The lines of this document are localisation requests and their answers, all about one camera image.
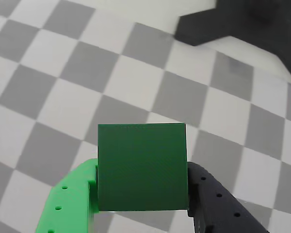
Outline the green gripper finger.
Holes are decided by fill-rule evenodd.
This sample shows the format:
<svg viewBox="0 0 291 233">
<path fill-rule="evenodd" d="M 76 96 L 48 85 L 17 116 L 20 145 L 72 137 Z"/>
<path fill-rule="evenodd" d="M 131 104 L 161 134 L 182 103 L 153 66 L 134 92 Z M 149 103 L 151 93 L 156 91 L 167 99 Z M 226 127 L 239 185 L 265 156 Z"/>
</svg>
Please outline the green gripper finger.
<svg viewBox="0 0 291 233">
<path fill-rule="evenodd" d="M 97 198 L 97 159 L 89 159 L 52 187 L 37 233 L 92 233 Z"/>
</svg>

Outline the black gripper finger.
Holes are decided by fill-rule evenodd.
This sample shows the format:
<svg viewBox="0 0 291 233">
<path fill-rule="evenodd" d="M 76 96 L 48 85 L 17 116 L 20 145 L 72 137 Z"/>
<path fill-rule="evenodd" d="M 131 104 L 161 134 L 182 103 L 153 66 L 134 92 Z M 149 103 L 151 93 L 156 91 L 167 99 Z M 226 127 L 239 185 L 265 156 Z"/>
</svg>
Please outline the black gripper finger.
<svg viewBox="0 0 291 233">
<path fill-rule="evenodd" d="M 202 166 L 188 162 L 188 217 L 196 233 L 266 233 L 267 230 Z"/>
</svg>

